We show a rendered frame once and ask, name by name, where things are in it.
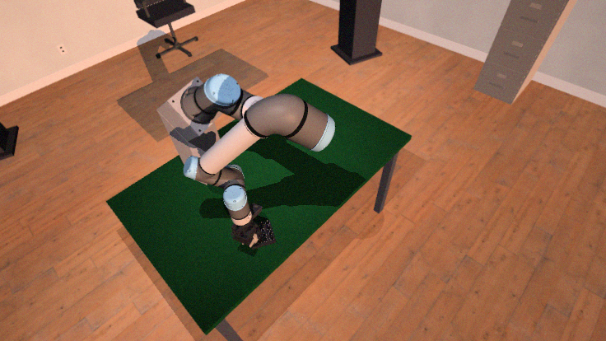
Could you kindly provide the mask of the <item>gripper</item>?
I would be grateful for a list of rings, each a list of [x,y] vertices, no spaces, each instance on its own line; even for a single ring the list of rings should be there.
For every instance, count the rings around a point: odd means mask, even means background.
[[[252,218],[247,224],[242,226],[233,224],[231,229],[234,231],[234,233],[231,233],[233,240],[239,241],[240,243],[248,245],[249,247],[251,247],[254,243],[257,243],[262,233],[259,226],[254,222],[254,220],[252,220]],[[237,230],[237,233],[235,230]]]

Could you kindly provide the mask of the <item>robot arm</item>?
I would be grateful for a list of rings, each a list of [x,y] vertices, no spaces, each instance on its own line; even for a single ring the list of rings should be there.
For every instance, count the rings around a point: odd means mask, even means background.
[[[256,203],[249,206],[244,174],[240,166],[229,164],[231,161],[271,134],[319,152],[329,145],[335,132],[333,118],[300,97],[254,96],[226,74],[217,74],[201,86],[190,87],[181,96],[180,105],[185,116],[197,124],[213,120],[218,111],[239,120],[201,157],[190,156],[183,169],[190,179],[224,189],[224,204],[238,226],[253,220],[263,206]]]

